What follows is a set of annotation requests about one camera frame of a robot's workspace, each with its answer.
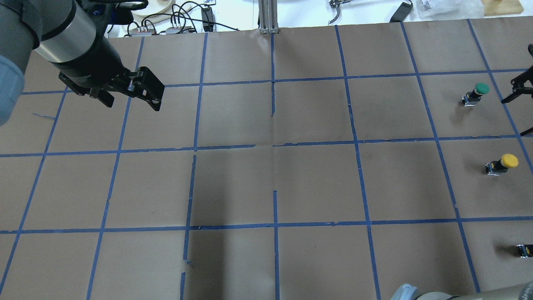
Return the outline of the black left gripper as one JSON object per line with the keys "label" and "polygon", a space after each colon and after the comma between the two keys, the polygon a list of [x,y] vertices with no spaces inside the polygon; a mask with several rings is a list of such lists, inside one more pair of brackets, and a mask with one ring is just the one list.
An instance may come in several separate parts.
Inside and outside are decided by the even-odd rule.
{"label": "black left gripper", "polygon": [[126,68],[108,39],[95,39],[86,53],[67,62],[52,62],[60,72],[59,80],[78,96],[88,95],[112,108],[114,96],[101,87],[116,76],[123,76],[126,88],[122,93],[145,101],[154,111],[161,109],[165,85],[150,70],[141,66],[134,71]]}

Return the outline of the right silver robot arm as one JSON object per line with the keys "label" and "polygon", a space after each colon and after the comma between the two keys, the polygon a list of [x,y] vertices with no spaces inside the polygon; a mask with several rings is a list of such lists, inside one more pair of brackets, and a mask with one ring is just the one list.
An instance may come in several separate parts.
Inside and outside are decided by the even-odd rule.
{"label": "right silver robot arm", "polygon": [[532,298],[532,172],[518,139],[504,135],[439,139],[459,218],[458,242],[424,242],[421,275],[394,300]]}

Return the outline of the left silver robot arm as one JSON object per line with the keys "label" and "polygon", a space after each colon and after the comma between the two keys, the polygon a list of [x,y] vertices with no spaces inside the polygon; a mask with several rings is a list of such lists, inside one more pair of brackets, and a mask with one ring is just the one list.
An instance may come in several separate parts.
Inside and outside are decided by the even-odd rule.
{"label": "left silver robot arm", "polygon": [[148,68],[129,70],[105,38],[108,25],[127,25],[147,0],[2,0],[1,108],[4,125],[25,85],[32,51],[59,70],[59,80],[77,95],[106,107],[113,93],[144,100],[159,111],[165,85]]}

